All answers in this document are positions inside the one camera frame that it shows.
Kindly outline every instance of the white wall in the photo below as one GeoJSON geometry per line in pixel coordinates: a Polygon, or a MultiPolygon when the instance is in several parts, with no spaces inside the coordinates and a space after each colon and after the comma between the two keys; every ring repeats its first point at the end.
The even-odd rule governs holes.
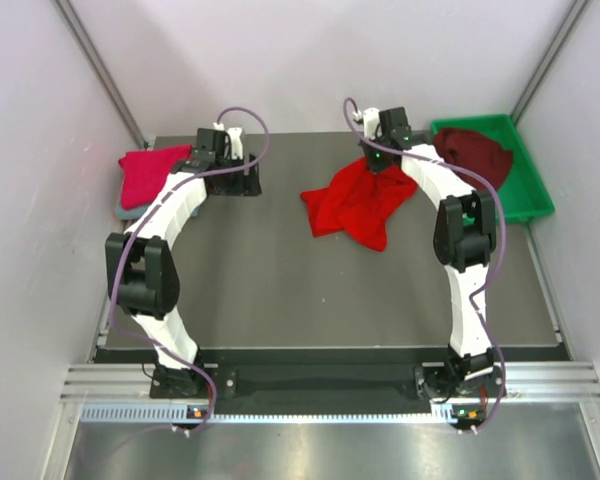
{"type": "Polygon", "coordinates": [[[347,95],[405,105],[416,128],[508,113],[569,3],[74,0],[147,136],[232,104],[274,132],[344,131],[347,95]]]}
{"type": "Polygon", "coordinates": [[[0,1],[0,479],[31,479],[84,361],[132,142],[52,3],[0,1]]]}
{"type": "Polygon", "coordinates": [[[600,375],[600,0],[519,126],[556,213],[534,224],[567,333],[600,375]]]}

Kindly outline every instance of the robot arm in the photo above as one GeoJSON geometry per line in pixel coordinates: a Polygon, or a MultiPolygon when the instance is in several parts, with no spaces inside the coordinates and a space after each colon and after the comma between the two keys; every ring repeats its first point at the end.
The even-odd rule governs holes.
{"type": "MultiPolygon", "coordinates": [[[[113,233],[106,242],[109,294],[126,241],[138,232],[125,265],[118,290],[118,305],[164,348],[189,363],[199,361],[198,346],[187,333],[178,312],[180,282],[171,249],[191,213],[207,195],[259,195],[262,190],[258,167],[248,173],[236,172],[214,177],[191,177],[216,168],[242,165],[242,129],[214,124],[214,129],[199,129],[192,159],[176,164],[156,200],[140,220],[123,234],[113,233]]],[[[168,369],[185,367],[157,348],[158,363],[168,369]]]]}
{"type": "MultiPolygon", "coordinates": [[[[393,164],[414,179],[438,209],[434,250],[444,265],[451,290],[453,326],[449,347],[450,364],[457,381],[469,381],[493,371],[491,342],[471,304],[470,295],[481,287],[488,272],[489,254],[495,250],[495,208],[486,192],[476,192],[442,164],[433,146],[422,143],[411,132],[403,108],[356,112],[366,138],[398,150],[432,158],[434,162],[407,155],[401,158],[362,144],[369,167],[382,171],[393,164]],[[465,217],[473,225],[465,225],[465,217]]],[[[486,317],[485,294],[474,296],[486,317]]]]}

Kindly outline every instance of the black mount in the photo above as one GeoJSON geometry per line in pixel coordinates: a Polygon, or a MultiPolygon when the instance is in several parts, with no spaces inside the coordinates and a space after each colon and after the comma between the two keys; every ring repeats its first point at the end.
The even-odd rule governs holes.
{"type": "MultiPolygon", "coordinates": [[[[203,368],[200,355],[196,366],[203,368]]],[[[157,364],[151,380],[150,398],[192,398],[204,392],[205,381],[193,370],[167,368],[157,364]]]]}
{"type": "MultiPolygon", "coordinates": [[[[255,158],[255,155],[249,155],[250,162],[255,158]]],[[[231,142],[227,132],[199,128],[191,158],[177,162],[171,173],[200,173],[242,165],[244,160],[231,158],[231,142]]],[[[246,171],[205,177],[204,182],[209,195],[255,197],[262,193],[258,165],[246,171]]]]}
{"type": "Polygon", "coordinates": [[[473,265],[487,265],[496,249],[494,200],[486,190],[440,201],[433,249],[443,265],[460,273],[473,265]]]}
{"type": "MultiPolygon", "coordinates": [[[[382,110],[378,115],[380,128],[374,143],[395,150],[409,150],[416,145],[427,143],[425,135],[413,134],[404,107],[382,110]]],[[[360,146],[367,159],[369,170],[373,173],[380,173],[391,165],[400,165],[402,160],[400,155],[384,152],[363,141],[360,141],[360,146]]]]}
{"type": "Polygon", "coordinates": [[[449,347],[449,360],[445,362],[445,369],[448,378],[456,379],[456,383],[461,383],[463,378],[474,372],[480,372],[493,367],[494,356],[493,349],[488,349],[482,355],[465,355],[459,357],[458,354],[449,347]]]}

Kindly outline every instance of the red cloth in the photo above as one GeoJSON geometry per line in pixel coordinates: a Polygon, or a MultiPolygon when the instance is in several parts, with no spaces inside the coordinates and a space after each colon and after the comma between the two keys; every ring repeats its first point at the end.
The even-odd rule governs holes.
{"type": "MultiPolygon", "coordinates": [[[[513,165],[513,152],[481,133],[459,128],[442,128],[433,138],[436,152],[445,162],[464,167],[483,176],[498,190],[513,165]]],[[[484,190],[477,180],[459,173],[458,176],[477,190],[484,190]]]]}
{"type": "Polygon", "coordinates": [[[362,245],[383,251],[385,224],[418,185],[396,165],[373,174],[365,158],[340,170],[327,188],[303,192],[314,237],[345,230],[362,245]]]}
{"type": "Polygon", "coordinates": [[[190,153],[191,145],[127,152],[118,160],[118,165],[124,172],[120,206],[131,210],[153,202],[164,187],[171,168],[190,153]]]}

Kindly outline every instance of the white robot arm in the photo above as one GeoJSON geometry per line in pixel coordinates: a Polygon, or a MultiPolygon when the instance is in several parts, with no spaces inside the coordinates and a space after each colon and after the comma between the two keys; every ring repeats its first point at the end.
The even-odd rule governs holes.
{"type": "Polygon", "coordinates": [[[198,130],[193,161],[183,159],[167,176],[156,200],[145,214],[123,234],[111,234],[106,243],[109,289],[125,242],[142,225],[132,246],[118,291],[118,305],[162,345],[157,347],[158,363],[169,369],[186,367],[163,352],[194,363],[198,345],[187,333],[178,312],[180,291],[171,250],[191,213],[207,198],[208,190],[220,195],[258,195],[261,193],[257,167],[248,173],[191,179],[207,169],[242,164],[242,129],[214,124],[214,129],[198,130]]]}
{"type": "MultiPolygon", "coordinates": [[[[374,151],[366,145],[363,145],[367,158],[371,160],[370,168],[374,171],[380,171],[389,164],[397,163],[402,171],[411,177],[422,191],[427,195],[436,209],[444,205],[447,199],[452,198],[468,199],[474,193],[473,187],[460,179],[450,169],[443,166],[444,160],[440,158],[432,145],[416,144],[411,145],[413,138],[410,138],[411,129],[406,123],[404,109],[394,109],[386,112],[380,112],[377,108],[369,108],[363,112],[354,112],[354,120],[363,126],[363,134],[366,138],[379,141],[379,133],[385,137],[393,135],[399,136],[401,142],[398,145],[405,145],[406,152],[416,154],[417,156],[434,159],[433,162],[419,160],[408,155],[401,159],[386,158],[386,154],[374,151]],[[391,132],[380,132],[381,115],[384,115],[384,127],[391,132]]],[[[495,248],[495,234],[489,246],[490,251],[495,248]]],[[[461,369],[462,381],[468,381],[483,375],[488,375],[493,371],[493,360],[491,354],[491,342],[480,322],[476,310],[470,302],[470,295],[478,290],[485,283],[488,272],[488,265],[484,259],[481,262],[466,266],[461,265],[457,268],[453,264],[445,262],[444,268],[449,278],[451,290],[451,308],[453,323],[451,329],[451,339],[449,346],[458,359],[466,359],[465,365],[471,365],[461,369]],[[478,362],[472,362],[473,359],[481,359],[478,362]]],[[[486,318],[485,294],[481,292],[474,296],[478,308],[483,317],[486,318]]]]}

